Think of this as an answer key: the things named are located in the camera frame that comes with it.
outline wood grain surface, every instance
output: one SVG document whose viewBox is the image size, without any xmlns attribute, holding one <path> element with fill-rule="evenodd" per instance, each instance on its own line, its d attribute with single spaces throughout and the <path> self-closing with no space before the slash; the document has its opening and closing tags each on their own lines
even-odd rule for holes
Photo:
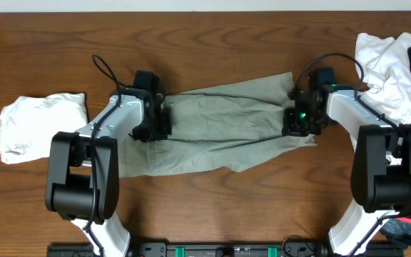
<svg viewBox="0 0 411 257">
<path fill-rule="evenodd" d="M 411 12 L 0 14 L 0 112 L 18 96 L 86 92 L 93 118 L 114 85 L 91 61 L 100 54 L 120 80 L 152 70 L 168 93 L 293 71 L 328 52 L 354 55 L 360 32 L 411 33 Z M 339 82 L 357 74 L 331 58 Z M 324 238 L 352 196 L 347 133 L 331 126 L 300 148 L 242 173 L 226 168 L 121 179 L 117 213 L 135 238 L 172 242 Z M 45 256 L 82 232 L 46 210 L 48 159 L 0 162 L 0 256 Z"/>
</svg>

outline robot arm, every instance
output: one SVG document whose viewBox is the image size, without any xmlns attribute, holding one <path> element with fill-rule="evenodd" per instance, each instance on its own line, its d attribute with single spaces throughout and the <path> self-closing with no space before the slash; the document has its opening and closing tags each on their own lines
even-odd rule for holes
<svg viewBox="0 0 411 257">
<path fill-rule="evenodd" d="M 332 69 L 315 70 L 309 82 L 309 93 L 298 94 L 295 108 L 285 111 L 283 134 L 320 134 L 328 124 L 338 122 L 357 139 L 351 176 L 354 199 L 339 223 L 330 229 L 331 251 L 321 246 L 319 256 L 349 255 L 357 243 L 360 248 L 356 253 L 362 253 L 373 236 L 367 238 L 366 234 L 378 218 L 411 209 L 411 149 L 406 142 L 400 143 L 402 140 L 393 128 L 355 100 L 350 86 L 335 84 Z M 158 83 L 158 77 L 153 73 L 138 71 L 133 86 L 122 91 L 120 106 L 102 123 L 95 137 L 98 208 L 91 229 L 86 232 L 95 255 L 130 255 L 129 232 L 115 213 L 118 171 L 124 167 L 119 165 L 118 151 L 123 149 L 128 136 L 147 142 L 163 140 L 171 134 L 169 115 L 162 110 L 162 100 L 158 99 Z M 91 132 L 95 122 L 115 104 L 116 96 L 111 96 L 107 107 L 89 125 L 75 133 L 59 132 L 52 140 L 46 206 L 80 228 L 91 216 L 93 181 L 90 176 L 71 173 L 69 167 L 91 165 Z M 411 125 L 400 128 L 411 138 Z M 388 155 L 401 162 L 388 165 Z M 296 246 L 299 246 L 298 256 L 305 256 L 305 247 L 302 244 Z M 269 256 L 278 257 L 276 253 L 280 247 L 269 248 Z M 177 247 L 176 256 L 177 253 L 184 256 L 184 251 L 185 246 Z"/>
<path fill-rule="evenodd" d="M 387 221 L 380 220 L 383 216 L 411 210 L 411 148 L 379 118 L 378 110 L 370 111 L 357 101 L 351 86 L 337 85 L 331 68 L 314 70 L 309 86 L 309 93 L 297 93 L 295 108 L 285 111 L 283 133 L 320 134 L 327 125 L 337 123 L 357 140 L 351 174 L 354 199 L 328 237 L 333 253 L 364 253 L 367 243 Z M 372 106 L 365 99 L 361 101 Z M 411 138 L 411 124 L 399 127 Z"/>
<path fill-rule="evenodd" d="M 148 142 L 166 139 L 171 134 L 169 115 L 161 108 L 158 84 L 153 73 L 137 71 L 133 86 L 121 91 L 120 106 L 108 115 L 95 136 L 98 203 L 93 223 L 84 233 L 97 256 L 128 254 L 130 235 L 115 213 L 118 172 L 126 168 L 125 163 L 119 163 L 122 160 L 118 150 L 124 149 L 128 136 Z M 51 142 L 46 206 L 79 228 L 90 219 L 93 178 L 71 173 L 70 167 L 91 166 L 91 133 L 96 122 L 115 106 L 117 98 L 112 95 L 107 107 L 87 126 L 74 133 L 58 132 Z"/>
</svg>

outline pale green pants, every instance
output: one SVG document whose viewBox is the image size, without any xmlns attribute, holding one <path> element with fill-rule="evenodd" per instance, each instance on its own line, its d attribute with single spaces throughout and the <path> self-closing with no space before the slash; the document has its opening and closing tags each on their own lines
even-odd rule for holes
<svg viewBox="0 0 411 257">
<path fill-rule="evenodd" d="M 312 136 L 282 137 L 283 110 L 294 103 L 288 72 L 167 96 L 172 136 L 119 149 L 120 177 L 163 176 L 228 167 L 244 171 L 300 146 Z"/>
</svg>

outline white fabric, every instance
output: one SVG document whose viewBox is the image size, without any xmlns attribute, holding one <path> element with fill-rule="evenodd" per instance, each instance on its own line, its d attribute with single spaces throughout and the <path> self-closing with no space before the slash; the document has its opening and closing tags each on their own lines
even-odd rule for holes
<svg viewBox="0 0 411 257">
<path fill-rule="evenodd" d="M 357 36 L 355 59 L 364 68 L 369 90 L 363 96 L 378 110 L 403 124 L 411 124 L 411 73 L 407 50 L 411 34 L 379 39 L 366 33 Z M 356 140 L 351 138 L 356 149 Z"/>
<path fill-rule="evenodd" d="M 7 164 L 49 157 L 58 131 L 74 132 L 87 123 L 84 94 L 20 96 L 0 114 L 0 154 Z"/>
</svg>

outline black cable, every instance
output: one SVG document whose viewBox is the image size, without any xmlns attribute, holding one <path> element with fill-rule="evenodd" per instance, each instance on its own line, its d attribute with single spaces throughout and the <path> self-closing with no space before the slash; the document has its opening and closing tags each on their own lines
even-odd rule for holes
<svg viewBox="0 0 411 257">
<path fill-rule="evenodd" d="M 315 255 L 315 250 L 313 250 L 313 249 L 309 246 L 309 244 L 305 241 L 305 239 L 304 239 L 302 236 L 299 236 L 299 235 L 290 235 L 290 236 L 288 236 L 287 238 L 285 238 L 285 240 L 283 240 L 283 243 L 282 243 L 282 251 L 285 252 L 285 255 L 287 255 L 288 257 L 294 257 L 293 255 L 291 255 L 290 253 L 288 253 L 288 252 L 286 251 L 286 249 L 285 249 L 285 243 L 288 241 L 288 239 L 293 238 L 293 237 L 300 238 L 300 239 L 303 241 L 303 243 L 305 244 L 305 247 L 307 247 L 310 251 L 312 251 L 313 254 L 310 255 L 310 256 L 314 256 L 314 255 Z"/>
<path fill-rule="evenodd" d="M 108 69 L 109 73 L 112 75 L 112 80 L 115 81 L 116 85 L 116 90 L 118 94 L 118 99 L 115 103 L 114 106 L 112 106 L 111 109 L 109 109 L 99 120 L 93 125 L 93 131 L 91 132 L 91 138 L 90 138 L 90 159 L 91 159 L 91 177 L 93 180 L 93 201 L 92 201 L 92 207 L 91 207 L 91 214 L 90 218 L 88 219 L 87 224 L 82 228 L 86 233 L 89 233 L 91 237 L 93 238 L 94 235 L 91 232 L 91 224 L 93 223 L 93 220 L 96 216 L 97 212 L 97 207 L 98 207 L 98 185 L 97 185 L 97 171 L 96 171 L 96 145 L 95 145 L 95 137 L 96 134 L 98 133 L 99 128 L 101 127 L 101 124 L 106 120 L 106 118 L 112 114 L 113 111 L 115 111 L 121 104 L 121 89 L 119 86 L 118 79 L 116 78 L 115 74 L 113 73 L 111 67 L 98 55 L 93 55 L 93 62 L 95 63 L 96 67 L 98 67 L 99 70 L 103 71 L 103 69 L 98 65 L 96 62 L 96 59 L 98 59 L 104 66 Z M 99 246 L 99 242 L 94 239 L 96 245 Z"/>
<path fill-rule="evenodd" d="M 298 80 L 296 81 L 295 87 L 293 88 L 293 90 L 288 94 L 290 98 L 292 98 L 295 94 L 295 92 L 297 90 L 299 90 L 299 83 L 300 80 L 307 74 L 308 69 L 317 61 L 324 59 L 326 57 L 329 56 L 341 56 L 341 57 L 345 57 L 346 59 L 349 59 L 351 61 L 353 61 L 358 68 L 360 69 L 360 84 L 358 86 L 357 89 L 355 89 L 355 99 L 362 105 L 364 106 L 368 111 L 370 111 L 372 114 L 376 115 L 376 117 L 378 117 L 380 120 L 384 121 L 385 123 L 387 123 L 388 125 L 390 125 L 398 134 L 399 136 L 403 137 L 404 140 L 408 143 L 408 146 L 411 148 L 411 139 L 408 138 L 407 134 L 402 131 L 402 129 L 397 126 L 396 124 L 394 124 L 392 121 L 390 121 L 389 119 L 386 118 L 385 114 L 380 114 L 377 110 L 375 110 L 374 108 L 372 108 L 371 106 L 367 105 L 362 99 L 361 99 L 361 95 L 358 95 L 358 91 L 361 89 L 362 87 L 362 82 L 364 80 L 364 69 L 362 68 L 361 64 L 354 59 L 351 56 L 348 56 L 347 54 L 342 54 L 342 53 L 331 53 L 331 54 L 325 54 L 322 55 L 318 58 L 316 58 L 315 60 L 313 60 L 312 62 L 310 62 L 305 69 L 303 70 L 303 72 L 301 73 L 301 75 L 299 76 Z M 372 228 L 366 233 L 366 235 L 364 236 L 364 238 L 360 241 L 357 242 L 357 245 L 354 247 L 354 249 L 351 251 L 351 253 L 348 256 L 354 256 L 356 251 L 369 239 L 369 237 L 374 233 L 374 231 L 378 228 L 378 226 L 383 224 L 383 221 L 389 218 L 400 218 L 403 216 L 411 216 L 411 211 L 409 213 L 399 213 L 399 214 L 395 214 L 395 215 L 385 215 L 382 216 L 380 218 L 377 219 L 377 222 L 375 222 L 375 224 L 372 226 Z"/>
<path fill-rule="evenodd" d="M 101 245 L 101 243 L 99 243 L 99 240 L 96 238 L 93 231 L 91 231 L 91 229 L 89 229 L 89 230 L 86 231 L 86 233 L 90 236 L 93 243 L 95 243 L 96 246 L 98 246 L 99 256 L 104 257 L 104 247 L 103 247 L 103 245 Z"/>
<path fill-rule="evenodd" d="M 94 65 L 96 65 L 96 67 L 98 67 L 99 71 L 101 71 L 104 75 L 106 75 L 106 76 L 107 76 L 108 78 L 110 78 L 111 80 L 114 80 L 114 77 L 113 77 L 112 75 L 109 75 L 106 71 L 104 71 L 104 70 L 96 63 L 96 60 L 95 60 L 94 57 L 93 57 L 93 62 L 94 62 Z M 120 86 L 123 86 L 123 87 L 130 87 L 130 86 L 131 86 L 131 85 L 125 85 L 125 84 L 121 83 L 121 82 L 118 81 L 118 80 L 117 80 L 117 82 L 118 82 L 118 84 L 119 84 Z"/>
</svg>

